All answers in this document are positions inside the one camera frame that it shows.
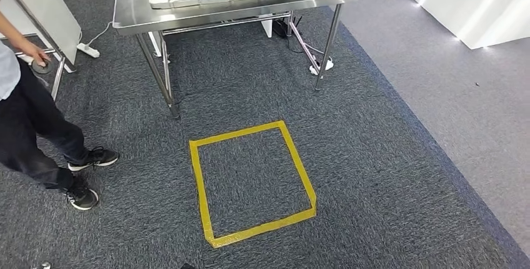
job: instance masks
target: white sole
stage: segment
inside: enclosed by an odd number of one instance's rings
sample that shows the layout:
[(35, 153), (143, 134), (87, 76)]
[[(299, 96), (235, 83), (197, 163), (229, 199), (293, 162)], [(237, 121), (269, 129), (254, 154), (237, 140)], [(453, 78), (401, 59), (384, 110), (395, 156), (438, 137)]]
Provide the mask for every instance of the white sole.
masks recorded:
[[(94, 190), (92, 190), (92, 189), (88, 189), (88, 190), (89, 190), (90, 192), (94, 193), (94, 196), (96, 196), (96, 204), (95, 204), (94, 206), (98, 205), (98, 203), (99, 203), (99, 196), (98, 196), (98, 194), (97, 194)], [(91, 208), (81, 208), (80, 206), (77, 206), (77, 205), (75, 205), (75, 204), (73, 204), (73, 203), (71, 203), (71, 202), (70, 202), (70, 204), (71, 204), (73, 207), (75, 207), (75, 208), (77, 208), (78, 210), (80, 210), (80, 211), (88, 211), (88, 210), (91, 210), (91, 209), (94, 207), (94, 206), (92, 206)]]
[[(115, 162), (117, 162), (118, 159), (119, 159), (119, 157), (117, 157), (115, 160), (112, 160), (112, 161), (110, 161), (108, 163), (94, 164), (94, 166), (98, 166), (98, 167), (110, 166), (110, 165), (114, 164)], [(90, 167), (90, 166), (92, 166), (92, 165), (86, 165), (86, 166), (77, 167), (77, 166), (72, 166), (72, 165), (68, 164), (68, 169), (70, 169), (70, 171), (76, 172), (76, 171), (81, 171), (81, 170), (83, 170), (83, 169), (85, 169), (87, 167)]]

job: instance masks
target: metal stand leg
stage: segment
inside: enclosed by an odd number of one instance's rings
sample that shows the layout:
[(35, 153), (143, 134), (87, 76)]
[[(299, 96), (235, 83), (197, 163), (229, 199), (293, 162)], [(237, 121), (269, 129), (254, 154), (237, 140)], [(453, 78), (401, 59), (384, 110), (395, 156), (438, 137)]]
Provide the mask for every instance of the metal stand leg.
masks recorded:
[(316, 80), (315, 90), (320, 90), (319, 84), (320, 80), (324, 77), (324, 72), (328, 66), (329, 53), (331, 52), (331, 46), (337, 35), (337, 27), (339, 26), (341, 10), (343, 8), (342, 4), (337, 4), (335, 7), (335, 15), (333, 16), (333, 21), (331, 22), (331, 30), (329, 31), (329, 36), (327, 37), (326, 50), (324, 50), (324, 58), (322, 59), (322, 66), (318, 71), (318, 79)]
[(293, 27), (291, 23), (294, 21), (294, 11), (289, 12), (289, 17), (287, 17), (287, 36), (293, 35)]
[(66, 58), (63, 56), (61, 58), (61, 61), (59, 62), (59, 67), (57, 68), (57, 72), (55, 73), (55, 80), (53, 81), (53, 87), (51, 89), (51, 96), (54, 101), (57, 98), (57, 92), (59, 91), (59, 85), (61, 84), (61, 76), (63, 76), (63, 68), (64, 68), (65, 62), (66, 62)]
[(168, 66), (166, 66), (166, 60), (168, 57), (167, 51), (166, 53), (163, 53), (164, 75), (166, 77), (166, 80), (164, 82), (162, 80), (162, 76), (160, 76), (160, 72), (158, 71), (156, 67), (153, 56), (151, 52), (149, 51), (148, 44), (146, 42), (144, 34), (143, 33), (137, 34), (136, 39), (138, 40), (138, 43), (140, 44), (140, 47), (142, 48), (142, 52), (144, 53), (144, 56), (146, 57), (147, 63), (149, 64), (149, 69), (151, 69), (154, 79), (156, 80), (156, 84), (158, 84), (158, 87), (160, 88), (160, 92), (162, 92), (162, 95), (164, 96), (164, 100), (166, 100), (169, 111), (171, 112), (173, 117), (179, 118), (180, 117), (179, 105), (174, 104), (173, 93), (171, 91), (171, 84), (169, 81), (169, 68)]

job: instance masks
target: gray carpet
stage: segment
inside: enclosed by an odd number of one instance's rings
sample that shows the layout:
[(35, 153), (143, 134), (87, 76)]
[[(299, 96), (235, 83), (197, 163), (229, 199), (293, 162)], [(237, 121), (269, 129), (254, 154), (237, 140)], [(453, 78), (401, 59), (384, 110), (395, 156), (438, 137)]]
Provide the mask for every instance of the gray carpet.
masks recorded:
[(530, 256), (530, 38), (471, 51), (416, 5), (359, 0), (342, 21)]
[[(86, 38), (113, 0), (65, 0)], [(301, 12), (320, 46), (325, 9)], [(88, 146), (119, 150), (112, 168), (86, 170), (101, 204), (75, 211), (64, 197), (0, 170), (0, 263), (86, 268), (507, 268), (506, 252), (459, 196), (365, 64), (337, 39), (326, 90), (308, 62), (259, 24), (184, 34), (168, 42), (182, 120), (163, 103), (132, 37), (110, 31), (79, 55), (58, 105)], [(213, 249), (204, 239), (188, 140), (283, 119), (317, 194), (317, 216)], [(41, 146), (61, 164), (56, 151)], [(276, 131), (199, 150), (216, 236), (308, 206)]]

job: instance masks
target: hand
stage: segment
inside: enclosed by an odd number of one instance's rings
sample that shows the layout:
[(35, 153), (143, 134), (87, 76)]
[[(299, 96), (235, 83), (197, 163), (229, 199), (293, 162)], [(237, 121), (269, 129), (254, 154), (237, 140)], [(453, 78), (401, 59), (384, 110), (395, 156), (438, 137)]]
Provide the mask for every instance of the hand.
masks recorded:
[(25, 55), (31, 56), (41, 67), (46, 66), (44, 59), (50, 61), (48, 55), (46, 55), (46, 53), (44, 53), (41, 48), (28, 41), (26, 38), (21, 38), (17, 41), (12, 41), (11, 44), (15, 48), (22, 51)]

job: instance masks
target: black plastic part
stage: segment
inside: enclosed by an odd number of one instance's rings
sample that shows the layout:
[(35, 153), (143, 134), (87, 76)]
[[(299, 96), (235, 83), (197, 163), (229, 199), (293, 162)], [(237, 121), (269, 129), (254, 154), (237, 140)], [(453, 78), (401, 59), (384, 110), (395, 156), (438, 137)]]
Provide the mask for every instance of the black plastic part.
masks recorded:
[(287, 24), (282, 20), (274, 20), (272, 22), (272, 31), (280, 38), (287, 38)]

